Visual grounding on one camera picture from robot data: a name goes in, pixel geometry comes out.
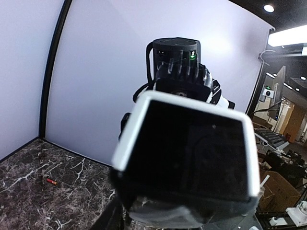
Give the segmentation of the white remote control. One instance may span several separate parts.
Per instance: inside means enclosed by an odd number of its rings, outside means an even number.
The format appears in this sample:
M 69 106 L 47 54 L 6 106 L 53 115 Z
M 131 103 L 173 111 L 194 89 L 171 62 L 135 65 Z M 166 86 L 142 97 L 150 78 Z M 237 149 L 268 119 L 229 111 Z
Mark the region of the white remote control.
M 168 93 L 138 98 L 112 165 L 114 186 L 156 199 L 248 203 L 260 192 L 251 119 Z

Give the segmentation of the red yellow AA battery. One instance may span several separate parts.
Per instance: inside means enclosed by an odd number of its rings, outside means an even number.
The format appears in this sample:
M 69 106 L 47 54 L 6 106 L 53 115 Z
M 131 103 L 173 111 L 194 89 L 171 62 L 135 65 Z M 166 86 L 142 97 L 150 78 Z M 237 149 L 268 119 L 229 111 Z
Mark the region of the red yellow AA battery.
M 57 185 L 58 184 L 56 181 L 54 181 L 54 180 L 52 180 L 50 178 L 47 178 L 46 181 L 51 183 L 51 184 L 53 184 L 53 185 Z

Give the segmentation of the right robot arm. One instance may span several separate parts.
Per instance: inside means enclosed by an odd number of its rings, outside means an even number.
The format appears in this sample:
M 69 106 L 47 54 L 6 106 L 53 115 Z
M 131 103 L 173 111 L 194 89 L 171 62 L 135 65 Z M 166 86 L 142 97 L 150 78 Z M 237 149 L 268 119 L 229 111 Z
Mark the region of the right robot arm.
M 147 83 L 133 95 L 154 90 L 234 109 L 235 103 L 222 96 L 219 82 L 201 64 L 198 40 L 173 37 L 160 38 L 146 47 Z

